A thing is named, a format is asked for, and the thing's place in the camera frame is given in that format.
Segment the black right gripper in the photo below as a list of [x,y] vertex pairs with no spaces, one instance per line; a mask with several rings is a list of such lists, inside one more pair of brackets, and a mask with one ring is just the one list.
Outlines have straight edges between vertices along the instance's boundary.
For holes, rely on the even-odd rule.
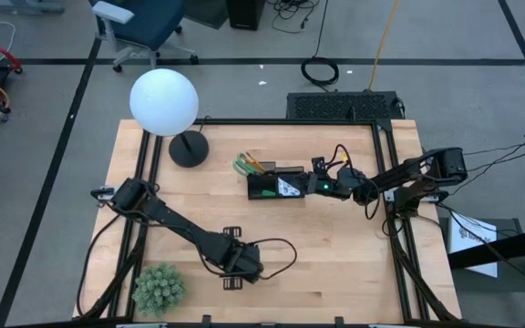
[[[275,172],[277,174],[299,174],[305,173],[305,170],[303,166],[276,167]],[[289,195],[299,198],[303,198],[305,194],[318,194],[335,199],[349,199],[352,195],[352,190],[337,179],[313,172],[307,173],[307,181],[293,180],[289,186]]]

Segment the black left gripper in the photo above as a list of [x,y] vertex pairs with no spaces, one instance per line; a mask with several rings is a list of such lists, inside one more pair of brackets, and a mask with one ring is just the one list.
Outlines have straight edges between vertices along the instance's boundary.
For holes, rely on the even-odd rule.
[[[222,234],[228,238],[240,238],[240,226],[227,226]],[[233,244],[222,258],[220,264],[223,273],[222,288],[224,291],[238,291],[243,288],[243,279],[258,281],[263,272],[259,248],[250,243]]]

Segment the black mesh desk organizer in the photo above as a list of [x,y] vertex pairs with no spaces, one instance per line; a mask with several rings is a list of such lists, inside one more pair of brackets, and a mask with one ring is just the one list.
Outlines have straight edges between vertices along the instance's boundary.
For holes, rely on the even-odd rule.
[[[278,167],[275,162],[262,162],[265,168],[264,173],[251,174],[247,179],[247,196],[249,200],[270,200],[270,199],[296,199],[299,197],[283,197],[277,190],[277,179],[281,178],[290,183],[293,180],[307,181],[307,173],[299,174],[277,174],[275,168]],[[263,190],[271,190],[276,193],[275,197],[263,197]]]

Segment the green handled scissors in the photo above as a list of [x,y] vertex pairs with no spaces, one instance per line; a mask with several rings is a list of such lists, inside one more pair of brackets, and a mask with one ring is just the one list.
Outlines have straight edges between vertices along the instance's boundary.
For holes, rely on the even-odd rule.
[[239,153],[232,163],[233,168],[240,175],[247,177],[251,174],[259,174],[260,171],[248,160],[244,153]]

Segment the blue office chair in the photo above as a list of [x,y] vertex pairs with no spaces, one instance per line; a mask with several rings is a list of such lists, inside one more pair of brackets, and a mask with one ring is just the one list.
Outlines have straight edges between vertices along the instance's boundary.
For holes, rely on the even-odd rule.
[[97,22],[96,38],[108,42],[117,57],[112,69],[120,73],[122,64],[142,56],[152,69],[157,67],[160,49],[169,47],[190,55],[197,65],[196,52],[168,42],[171,35],[183,32],[184,0],[88,0]]

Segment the green artificial plant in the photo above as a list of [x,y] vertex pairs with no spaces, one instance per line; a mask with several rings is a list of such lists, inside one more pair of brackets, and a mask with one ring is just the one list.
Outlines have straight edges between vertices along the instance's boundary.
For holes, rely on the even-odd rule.
[[132,299],[144,316],[161,316],[179,305],[186,295],[181,274],[167,263],[144,268],[135,286]]

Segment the black perforated computer case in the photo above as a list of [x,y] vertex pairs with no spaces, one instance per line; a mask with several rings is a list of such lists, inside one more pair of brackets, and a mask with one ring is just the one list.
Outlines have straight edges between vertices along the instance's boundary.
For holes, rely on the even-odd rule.
[[406,108],[395,91],[289,93],[290,119],[404,119]]

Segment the white globe desk lamp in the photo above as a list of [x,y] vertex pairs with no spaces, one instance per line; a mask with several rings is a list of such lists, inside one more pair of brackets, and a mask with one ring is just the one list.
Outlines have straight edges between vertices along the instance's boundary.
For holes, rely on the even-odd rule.
[[132,117],[147,132],[169,137],[169,154],[183,168],[199,166],[209,155],[206,137],[190,127],[200,101],[192,83],[181,73],[156,68],[141,75],[129,93]]

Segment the black tower box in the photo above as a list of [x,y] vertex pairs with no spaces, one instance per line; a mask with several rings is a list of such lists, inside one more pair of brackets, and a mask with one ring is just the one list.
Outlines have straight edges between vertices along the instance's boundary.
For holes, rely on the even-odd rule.
[[225,0],[230,26],[256,31],[266,0]]

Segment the white printed paper sheet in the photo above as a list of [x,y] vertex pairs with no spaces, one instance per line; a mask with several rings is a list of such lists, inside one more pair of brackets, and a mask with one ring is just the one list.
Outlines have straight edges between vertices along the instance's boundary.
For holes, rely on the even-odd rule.
[[448,253],[464,251],[497,240],[495,225],[472,219],[455,211],[450,212]]

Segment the black crossbeam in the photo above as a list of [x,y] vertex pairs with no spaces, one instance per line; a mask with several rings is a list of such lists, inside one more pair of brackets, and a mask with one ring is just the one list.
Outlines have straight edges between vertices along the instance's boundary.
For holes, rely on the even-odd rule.
[[450,253],[449,265],[452,269],[464,269],[470,266],[506,261],[525,256],[525,233],[493,241],[488,244]]

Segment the black aluminium table frame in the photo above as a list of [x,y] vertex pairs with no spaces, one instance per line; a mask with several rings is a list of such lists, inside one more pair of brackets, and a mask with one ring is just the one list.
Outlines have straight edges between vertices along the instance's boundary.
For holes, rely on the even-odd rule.
[[175,265],[187,286],[167,324],[246,323],[267,328],[288,323],[400,323],[403,319],[383,213],[367,220],[352,201],[312,195],[302,200],[250,201],[232,160],[244,151],[284,166],[308,166],[342,144],[354,165],[373,175],[379,168],[369,126],[297,125],[284,120],[208,121],[205,162],[176,166],[160,154],[156,181],[175,211],[209,231],[240,226],[247,241],[261,244],[265,277],[224,291],[201,265],[194,247],[171,231],[149,230],[144,264]]

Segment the silver mounting bracket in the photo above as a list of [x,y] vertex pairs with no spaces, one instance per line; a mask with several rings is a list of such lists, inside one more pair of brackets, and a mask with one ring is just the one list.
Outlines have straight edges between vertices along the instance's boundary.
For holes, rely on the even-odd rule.
[[[385,191],[384,192],[385,200],[394,201],[395,191],[396,191],[396,188]],[[434,191],[429,192],[426,196],[424,196],[421,199],[421,201],[429,202],[429,203],[437,203],[439,201],[442,201],[447,195],[448,194],[444,190],[434,190]]]
[[99,189],[90,191],[90,195],[97,201],[109,201],[115,193],[115,188],[110,186],[101,186]]

